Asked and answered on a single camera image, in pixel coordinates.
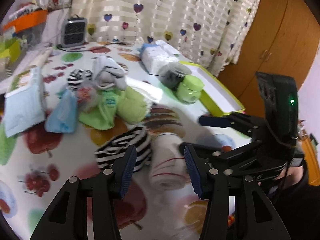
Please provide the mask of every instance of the striped cloth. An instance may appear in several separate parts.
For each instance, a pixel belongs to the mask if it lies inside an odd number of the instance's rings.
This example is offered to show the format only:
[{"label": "striped cloth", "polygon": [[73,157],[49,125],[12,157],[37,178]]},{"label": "striped cloth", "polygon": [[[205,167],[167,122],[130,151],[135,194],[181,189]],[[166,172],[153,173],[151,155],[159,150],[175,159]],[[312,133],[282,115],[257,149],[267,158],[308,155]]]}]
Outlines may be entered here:
[{"label": "striped cloth", "polygon": [[75,91],[79,88],[79,86],[84,81],[83,75],[89,80],[91,80],[92,78],[92,72],[90,70],[84,71],[83,69],[77,68],[70,73],[70,75],[67,78],[67,82],[68,87],[71,91]]},{"label": "striped cloth", "polygon": [[96,160],[101,170],[111,168],[114,161],[124,156],[129,145],[137,148],[137,160],[134,172],[142,169],[143,165],[150,164],[151,136],[145,127],[135,127],[132,130],[113,137],[95,151]]}]

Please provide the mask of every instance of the curtain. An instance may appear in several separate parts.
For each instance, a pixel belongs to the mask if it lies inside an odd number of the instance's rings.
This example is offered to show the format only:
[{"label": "curtain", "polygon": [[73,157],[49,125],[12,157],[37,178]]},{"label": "curtain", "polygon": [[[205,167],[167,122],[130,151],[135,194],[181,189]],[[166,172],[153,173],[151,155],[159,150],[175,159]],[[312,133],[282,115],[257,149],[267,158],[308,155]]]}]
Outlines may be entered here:
[{"label": "curtain", "polygon": [[236,63],[260,0],[73,0],[88,19],[88,40],[165,40],[184,56],[219,72]]}]

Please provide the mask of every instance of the tissue pack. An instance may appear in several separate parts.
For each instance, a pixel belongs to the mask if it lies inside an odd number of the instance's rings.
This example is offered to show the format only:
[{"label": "tissue pack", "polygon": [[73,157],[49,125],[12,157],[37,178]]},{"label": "tissue pack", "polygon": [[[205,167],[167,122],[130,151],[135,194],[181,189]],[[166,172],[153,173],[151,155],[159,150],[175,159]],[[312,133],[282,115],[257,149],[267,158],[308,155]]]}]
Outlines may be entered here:
[{"label": "tissue pack", "polygon": [[46,107],[40,67],[14,76],[5,98],[4,123],[7,137],[43,122]]},{"label": "tissue pack", "polygon": [[170,56],[158,45],[142,46],[141,60],[151,75],[164,76],[170,62],[179,62],[175,56]]}]

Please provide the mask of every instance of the yellow tray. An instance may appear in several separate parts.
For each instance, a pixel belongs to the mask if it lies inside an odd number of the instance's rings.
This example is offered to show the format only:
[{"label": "yellow tray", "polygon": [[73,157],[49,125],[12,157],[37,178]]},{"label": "yellow tray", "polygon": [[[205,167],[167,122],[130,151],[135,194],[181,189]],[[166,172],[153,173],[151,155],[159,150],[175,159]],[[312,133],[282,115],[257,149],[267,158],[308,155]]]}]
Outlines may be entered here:
[{"label": "yellow tray", "polygon": [[228,115],[231,112],[242,113],[245,108],[240,101],[210,72],[199,64],[181,61],[191,69],[192,75],[204,82],[200,101],[213,116]]}]

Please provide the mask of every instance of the wardrobe door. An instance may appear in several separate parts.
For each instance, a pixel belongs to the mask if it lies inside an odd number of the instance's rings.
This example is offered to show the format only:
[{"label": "wardrobe door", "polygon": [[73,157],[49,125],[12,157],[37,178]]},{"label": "wardrobe door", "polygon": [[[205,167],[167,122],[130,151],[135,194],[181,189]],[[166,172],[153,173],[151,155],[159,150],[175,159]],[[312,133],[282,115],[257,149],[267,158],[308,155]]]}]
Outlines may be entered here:
[{"label": "wardrobe door", "polygon": [[218,79],[239,97],[248,86],[254,73],[268,54],[288,0],[261,0],[252,26],[244,40],[236,65],[230,64],[221,71]]},{"label": "wardrobe door", "polygon": [[279,33],[259,71],[291,76],[299,89],[315,58],[320,26],[303,0],[288,0]]}]

